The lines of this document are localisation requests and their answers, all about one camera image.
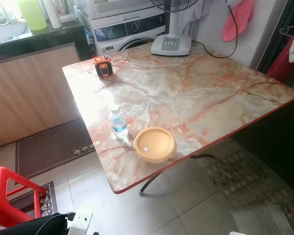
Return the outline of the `yellow round lidded container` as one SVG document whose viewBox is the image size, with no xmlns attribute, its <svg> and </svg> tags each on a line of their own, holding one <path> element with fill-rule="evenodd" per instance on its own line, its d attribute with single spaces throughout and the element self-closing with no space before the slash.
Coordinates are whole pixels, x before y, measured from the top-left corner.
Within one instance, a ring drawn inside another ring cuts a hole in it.
<svg viewBox="0 0 294 235">
<path fill-rule="evenodd" d="M 149 163 L 167 161 L 176 152 L 176 141 L 168 130 L 149 127 L 141 130 L 133 141 L 134 151 Z"/>
</svg>

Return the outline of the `red hanging cloth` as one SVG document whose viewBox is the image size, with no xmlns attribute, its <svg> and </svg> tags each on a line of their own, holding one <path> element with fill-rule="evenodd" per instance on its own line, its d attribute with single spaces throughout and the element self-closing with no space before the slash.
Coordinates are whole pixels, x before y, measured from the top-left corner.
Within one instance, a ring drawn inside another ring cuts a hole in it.
<svg viewBox="0 0 294 235">
<path fill-rule="evenodd" d="M 293 44 L 294 38 L 287 37 L 287 43 L 281 53 L 275 59 L 274 63 L 266 72 L 266 76 L 277 81 L 285 83 L 294 74 L 294 62 L 289 61 L 290 47 Z"/>
</svg>

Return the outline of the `grey patterned rug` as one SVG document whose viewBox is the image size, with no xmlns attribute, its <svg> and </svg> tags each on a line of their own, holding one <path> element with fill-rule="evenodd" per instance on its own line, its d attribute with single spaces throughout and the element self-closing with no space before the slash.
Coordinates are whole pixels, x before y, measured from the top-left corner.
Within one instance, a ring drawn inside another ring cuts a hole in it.
<svg viewBox="0 0 294 235">
<path fill-rule="evenodd" d="M 294 215 L 294 190 L 234 139 L 219 141 L 191 159 L 207 171 L 233 208 L 269 203 L 277 204 L 288 217 Z"/>
</svg>

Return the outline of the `purple clothes hanger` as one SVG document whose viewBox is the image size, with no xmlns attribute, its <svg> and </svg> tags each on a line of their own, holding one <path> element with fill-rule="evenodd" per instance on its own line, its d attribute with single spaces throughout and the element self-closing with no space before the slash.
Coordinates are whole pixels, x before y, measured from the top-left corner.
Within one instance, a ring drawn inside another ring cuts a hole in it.
<svg viewBox="0 0 294 235">
<path fill-rule="evenodd" d="M 286 36 L 286 37 L 290 37 L 290 38 L 294 38 L 294 34 L 291 34 L 290 31 L 291 29 L 294 29 L 294 25 L 289 25 L 287 27 L 283 27 L 282 29 L 279 29 L 279 33 L 282 36 Z"/>
</svg>

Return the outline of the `pink hanging cloth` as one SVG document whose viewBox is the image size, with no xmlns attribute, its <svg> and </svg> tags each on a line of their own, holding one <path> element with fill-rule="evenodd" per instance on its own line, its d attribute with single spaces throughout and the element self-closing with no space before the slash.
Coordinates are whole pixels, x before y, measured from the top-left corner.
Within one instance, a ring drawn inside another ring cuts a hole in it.
<svg viewBox="0 0 294 235">
<path fill-rule="evenodd" d="M 228 7 L 233 7 L 225 23 L 221 38 L 224 42 L 234 41 L 247 29 L 248 23 L 254 16 L 255 0 L 231 0 Z"/>
</svg>

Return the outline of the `grey hanging cloth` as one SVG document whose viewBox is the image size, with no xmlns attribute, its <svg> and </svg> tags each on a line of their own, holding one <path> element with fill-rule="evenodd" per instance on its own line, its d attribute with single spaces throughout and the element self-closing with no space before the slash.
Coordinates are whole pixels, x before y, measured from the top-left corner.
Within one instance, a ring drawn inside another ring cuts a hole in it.
<svg viewBox="0 0 294 235">
<path fill-rule="evenodd" d="M 192 6 L 178 12 L 178 33 L 196 40 L 200 21 L 207 16 L 212 5 L 219 0 L 197 0 Z"/>
</svg>

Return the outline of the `white standing fan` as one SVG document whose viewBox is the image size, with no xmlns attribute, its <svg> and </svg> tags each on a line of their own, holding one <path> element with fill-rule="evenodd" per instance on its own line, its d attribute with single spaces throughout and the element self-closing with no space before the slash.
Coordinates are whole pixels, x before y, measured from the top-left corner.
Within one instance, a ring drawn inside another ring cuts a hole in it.
<svg viewBox="0 0 294 235">
<path fill-rule="evenodd" d="M 192 40 L 181 33 L 180 13 L 193 6 L 197 0 L 150 0 L 150 2 L 169 13 L 167 34 L 156 36 L 151 46 L 151 53 L 161 56 L 187 56 Z"/>
</svg>

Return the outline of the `clear water bottle blue label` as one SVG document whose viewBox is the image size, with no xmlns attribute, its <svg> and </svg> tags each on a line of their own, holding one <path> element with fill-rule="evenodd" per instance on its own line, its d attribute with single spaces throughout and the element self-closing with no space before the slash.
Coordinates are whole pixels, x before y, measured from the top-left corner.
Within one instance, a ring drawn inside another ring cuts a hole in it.
<svg viewBox="0 0 294 235">
<path fill-rule="evenodd" d="M 127 121 L 120 105 L 113 105 L 110 108 L 110 126 L 115 137 L 121 141 L 129 141 Z"/>
</svg>

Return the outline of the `white washing machine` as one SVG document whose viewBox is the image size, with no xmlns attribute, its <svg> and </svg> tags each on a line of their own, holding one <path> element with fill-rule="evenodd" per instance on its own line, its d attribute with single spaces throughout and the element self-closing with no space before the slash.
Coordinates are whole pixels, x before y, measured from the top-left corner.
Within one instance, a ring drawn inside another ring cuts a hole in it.
<svg viewBox="0 0 294 235">
<path fill-rule="evenodd" d="M 143 9 L 131 13 L 90 19 L 76 9 L 78 20 L 93 34 L 96 56 L 111 55 L 132 47 L 151 43 L 165 33 L 165 12 Z"/>
</svg>

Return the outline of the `orange black small device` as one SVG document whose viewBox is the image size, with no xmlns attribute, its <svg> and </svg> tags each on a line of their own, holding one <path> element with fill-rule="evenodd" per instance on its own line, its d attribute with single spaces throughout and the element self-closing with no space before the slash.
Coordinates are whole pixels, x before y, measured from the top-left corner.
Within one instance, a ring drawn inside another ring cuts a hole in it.
<svg viewBox="0 0 294 235">
<path fill-rule="evenodd" d="M 110 77 L 113 75 L 113 65 L 109 56 L 98 56 L 93 58 L 93 63 L 98 77 Z"/>
</svg>

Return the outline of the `white vented appliance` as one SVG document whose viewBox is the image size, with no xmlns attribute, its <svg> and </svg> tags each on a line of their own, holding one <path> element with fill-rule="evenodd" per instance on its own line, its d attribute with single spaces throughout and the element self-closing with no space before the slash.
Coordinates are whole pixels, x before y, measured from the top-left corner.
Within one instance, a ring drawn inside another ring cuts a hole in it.
<svg viewBox="0 0 294 235">
<path fill-rule="evenodd" d="M 74 7 L 90 19 L 100 19 L 143 9 L 158 10 L 151 0 L 74 0 Z"/>
</svg>

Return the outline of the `blue detergent bottle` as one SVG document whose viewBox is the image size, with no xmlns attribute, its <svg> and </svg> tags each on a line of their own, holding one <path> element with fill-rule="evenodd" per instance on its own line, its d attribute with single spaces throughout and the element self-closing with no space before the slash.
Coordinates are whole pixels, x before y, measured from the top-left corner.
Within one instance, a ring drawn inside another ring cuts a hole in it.
<svg viewBox="0 0 294 235">
<path fill-rule="evenodd" d="M 86 40 L 87 40 L 88 45 L 90 47 L 91 54 L 96 54 L 96 45 L 94 43 L 93 34 L 86 27 L 84 27 L 83 29 L 84 29 L 84 33 L 86 35 Z"/>
</svg>

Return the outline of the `wooden kitchen cabinet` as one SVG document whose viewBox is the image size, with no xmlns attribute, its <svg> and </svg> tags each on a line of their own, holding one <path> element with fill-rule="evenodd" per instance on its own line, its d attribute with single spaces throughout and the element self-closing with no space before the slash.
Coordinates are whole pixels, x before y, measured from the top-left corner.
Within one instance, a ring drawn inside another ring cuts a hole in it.
<svg viewBox="0 0 294 235">
<path fill-rule="evenodd" d="M 79 23 L 0 25 L 0 147 L 78 119 L 62 68 L 91 56 Z"/>
</svg>

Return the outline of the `white paper roll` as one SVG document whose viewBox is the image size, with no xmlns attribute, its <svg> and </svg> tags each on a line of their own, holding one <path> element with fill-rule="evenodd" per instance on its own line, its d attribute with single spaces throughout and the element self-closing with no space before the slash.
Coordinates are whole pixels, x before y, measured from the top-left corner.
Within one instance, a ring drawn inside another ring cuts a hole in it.
<svg viewBox="0 0 294 235">
<path fill-rule="evenodd" d="M 54 0 L 42 0 L 42 2 L 50 20 L 51 27 L 53 27 L 53 29 L 61 28 L 62 24 Z"/>
</svg>

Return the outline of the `green plastic jug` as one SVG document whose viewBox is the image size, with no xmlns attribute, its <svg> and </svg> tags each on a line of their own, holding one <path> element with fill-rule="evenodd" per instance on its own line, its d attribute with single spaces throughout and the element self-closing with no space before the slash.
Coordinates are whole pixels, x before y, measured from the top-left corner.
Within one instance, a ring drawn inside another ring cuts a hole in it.
<svg viewBox="0 0 294 235">
<path fill-rule="evenodd" d="M 44 18 L 39 0 L 17 0 L 17 5 L 31 31 L 47 28 L 46 18 Z"/>
</svg>

